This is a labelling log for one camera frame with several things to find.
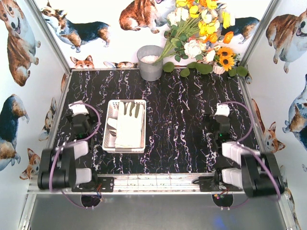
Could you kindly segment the aluminium front rail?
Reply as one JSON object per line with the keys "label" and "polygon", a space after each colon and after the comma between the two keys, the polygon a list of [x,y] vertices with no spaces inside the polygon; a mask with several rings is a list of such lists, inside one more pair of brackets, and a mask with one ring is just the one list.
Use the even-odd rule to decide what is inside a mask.
{"label": "aluminium front rail", "polygon": [[229,188],[229,194],[244,194],[231,185],[214,185],[214,173],[100,174],[113,178],[112,195],[217,194]]}

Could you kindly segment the artificial flower bouquet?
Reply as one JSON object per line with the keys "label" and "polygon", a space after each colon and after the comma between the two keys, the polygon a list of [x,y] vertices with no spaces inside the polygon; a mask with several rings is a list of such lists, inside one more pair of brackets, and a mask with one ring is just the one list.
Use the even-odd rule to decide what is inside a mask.
{"label": "artificial flower bouquet", "polygon": [[175,61],[192,59],[180,75],[187,77],[191,69],[200,74],[213,72],[213,65],[225,69],[229,77],[245,77],[248,69],[240,66],[239,54],[227,44],[235,36],[238,21],[216,0],[177,0],[176,8],[166,18],[166,43],[160,59]]}

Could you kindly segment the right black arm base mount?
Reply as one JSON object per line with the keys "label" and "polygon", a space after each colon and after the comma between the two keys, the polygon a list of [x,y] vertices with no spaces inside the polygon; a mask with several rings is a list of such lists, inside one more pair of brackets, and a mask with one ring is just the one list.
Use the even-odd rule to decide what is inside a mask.
{"label": "right black arm base mount", "polygon": [[198,185],[201,192],[222,192],[224,190],[230,192],[243,191],[234,185],[222,181],[222,169],[217,169],[213,175],[199,176],[192,181],[192,184]]}

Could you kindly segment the small white sunflower pot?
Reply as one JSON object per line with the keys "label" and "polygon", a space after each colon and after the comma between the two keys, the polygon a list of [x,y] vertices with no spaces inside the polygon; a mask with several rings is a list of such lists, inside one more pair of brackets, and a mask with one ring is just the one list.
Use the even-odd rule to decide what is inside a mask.
{"label": "small white sunflower pot", "polygon": [[225,69],[221,66],[219,66],[218,64],[214,64],[213,65],[213,73],[221,75],[223,73],[225,73]]}

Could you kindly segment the white perforated storage basket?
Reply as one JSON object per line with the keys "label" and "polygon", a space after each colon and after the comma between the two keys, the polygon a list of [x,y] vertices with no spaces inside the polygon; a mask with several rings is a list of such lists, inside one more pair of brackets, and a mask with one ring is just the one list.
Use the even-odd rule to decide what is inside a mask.
{"label": "white perforated storage basket", "polygon": [[144,153],[146,101],[110,100],[102,149],[108,153]]}

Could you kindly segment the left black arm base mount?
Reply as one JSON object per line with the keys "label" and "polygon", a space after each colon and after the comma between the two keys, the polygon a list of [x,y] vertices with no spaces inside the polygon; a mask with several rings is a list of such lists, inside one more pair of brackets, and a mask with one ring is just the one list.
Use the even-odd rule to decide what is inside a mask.
{"label": "left black arm base mount", "polygon": [[114,177],[98,176],[95,171],[92,171],[92,179],[90,182],[82,183],[74,186],[73,192],[107,192],[112,193],[114,189]]}

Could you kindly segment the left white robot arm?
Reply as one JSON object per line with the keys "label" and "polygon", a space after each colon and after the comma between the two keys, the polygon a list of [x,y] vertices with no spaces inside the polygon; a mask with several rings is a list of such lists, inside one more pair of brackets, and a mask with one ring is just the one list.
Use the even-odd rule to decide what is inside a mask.
{"label": "left white robot arm", "polygon": [[41,154],[37,185],[41,190],[74,188],[93,180],[90,168],[77,168],[76,160],[89,152],[92,137],[98,132],[101,119],[98,111],[82,101],[69,104],[68,116],[74,135],[72,141],[63,142],[54,149],[44,149]]}

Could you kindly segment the white grey glove underneath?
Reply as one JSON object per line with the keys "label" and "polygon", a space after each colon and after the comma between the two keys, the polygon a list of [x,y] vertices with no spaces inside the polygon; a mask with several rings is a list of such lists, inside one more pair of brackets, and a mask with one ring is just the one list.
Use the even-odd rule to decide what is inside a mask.
{"label": "white grey glove underneath", "polygon": [[144,106],[139,103],[120,102],[117,118],[116,148],[140,148]]}

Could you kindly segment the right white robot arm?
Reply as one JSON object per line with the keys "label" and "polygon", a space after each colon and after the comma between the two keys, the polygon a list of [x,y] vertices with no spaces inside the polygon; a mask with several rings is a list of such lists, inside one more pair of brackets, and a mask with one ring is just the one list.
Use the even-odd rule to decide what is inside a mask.
{"label": "right white robot arm", "polygon": [[235,101],[218,103],[215,113],[205,116],[205,122],[215,135],[214,142],[219,153],[240,166],[239,169],[218,169],[218,177],[223,183],[242,189],[249,198],[276,195],[276,200],[279,200],[285,186],[275,156],[240,143],[249,136],[253,125],[250,125],[248,133],[239,140],[231,139],[229,104],[242,106],[247,110],[250,120],[253,120],[251,111],[244,104]]}

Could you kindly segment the grey metal bucket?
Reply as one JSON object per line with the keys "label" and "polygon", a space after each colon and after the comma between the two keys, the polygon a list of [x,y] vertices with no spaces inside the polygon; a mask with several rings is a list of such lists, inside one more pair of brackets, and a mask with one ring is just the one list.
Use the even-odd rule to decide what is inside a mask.
{"label": "grey metal bucket", "polygon": [[162,76],[163,59],[160,59],[163,49],[155,45],[141,47],[137,51],[137,59],[141,77],[146,81],[156,81]]}

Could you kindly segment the white glove green trim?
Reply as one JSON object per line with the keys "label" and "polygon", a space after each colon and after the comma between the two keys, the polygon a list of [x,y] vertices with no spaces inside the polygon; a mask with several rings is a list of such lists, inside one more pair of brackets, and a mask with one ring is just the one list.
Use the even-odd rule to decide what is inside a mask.
{"label": "white glove green trim", "polygon": [[117,122],[114,118],[107,119],[107,129],[113,137],[117,136]]}

